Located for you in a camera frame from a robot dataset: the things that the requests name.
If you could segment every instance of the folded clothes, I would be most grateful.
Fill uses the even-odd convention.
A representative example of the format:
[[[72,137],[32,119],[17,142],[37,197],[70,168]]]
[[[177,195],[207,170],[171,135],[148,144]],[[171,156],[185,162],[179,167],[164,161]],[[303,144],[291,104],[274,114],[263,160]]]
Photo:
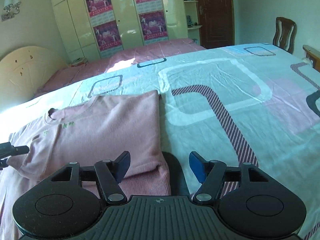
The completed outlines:
[[[140,96],[96,96],[62,110],[50,109],[10,135],[14,146],[27,145],[26,155],[11,156],[0,175],[0,239],[18,239],[14,202],[39,181],[68,162],[91,166],[115,160],[123,151],[131,165],[119,184],[131,195],[169,195],[169,170],[160,149],[157,91]],[[95,183],[83,187],[98,196]]]

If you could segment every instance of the wall lamp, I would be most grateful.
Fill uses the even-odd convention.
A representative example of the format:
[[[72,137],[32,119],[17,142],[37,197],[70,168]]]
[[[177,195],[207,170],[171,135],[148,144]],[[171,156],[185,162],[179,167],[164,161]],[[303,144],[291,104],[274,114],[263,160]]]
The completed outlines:
[[[4,22],[14,18],[14,16],[20,12],[20,4],[20,0],[4,0],[4,10],[6,13],[1,15],[1,21]]]

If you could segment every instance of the cream headboard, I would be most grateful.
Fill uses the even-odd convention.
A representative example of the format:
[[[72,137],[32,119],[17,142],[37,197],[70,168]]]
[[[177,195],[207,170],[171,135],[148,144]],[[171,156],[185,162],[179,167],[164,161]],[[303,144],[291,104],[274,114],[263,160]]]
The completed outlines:
[[[37,88],[45,84],[67,64],[54,52],[27,46],[0,61],[0,112],[29,101]]]

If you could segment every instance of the wooden door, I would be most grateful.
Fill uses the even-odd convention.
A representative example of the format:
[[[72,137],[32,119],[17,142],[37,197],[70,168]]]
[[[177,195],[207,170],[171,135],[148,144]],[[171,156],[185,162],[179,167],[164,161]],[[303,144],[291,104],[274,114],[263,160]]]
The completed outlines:
[[[234,45],[232,0],[198,0],[201,45],[206,49]]]

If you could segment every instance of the white wall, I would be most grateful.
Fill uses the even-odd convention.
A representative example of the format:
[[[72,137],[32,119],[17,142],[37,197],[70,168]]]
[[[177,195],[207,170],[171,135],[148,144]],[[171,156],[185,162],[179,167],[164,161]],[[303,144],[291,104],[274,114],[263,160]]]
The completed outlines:
[[[20,13],[13,19],[0,22],[0,59],[9,52],[28,45],[56,51],[68,61],[51,0],[21,0]]]
[[[303,44],[320,50],[320,0],[238,0],[237,14],[239,43],[272,43],[276,17],[282,16],[297,24],[295,56],[305,57]]]
[[[240,44],[239,1],[233,0],[233,14],[235,19],[235,45]]]

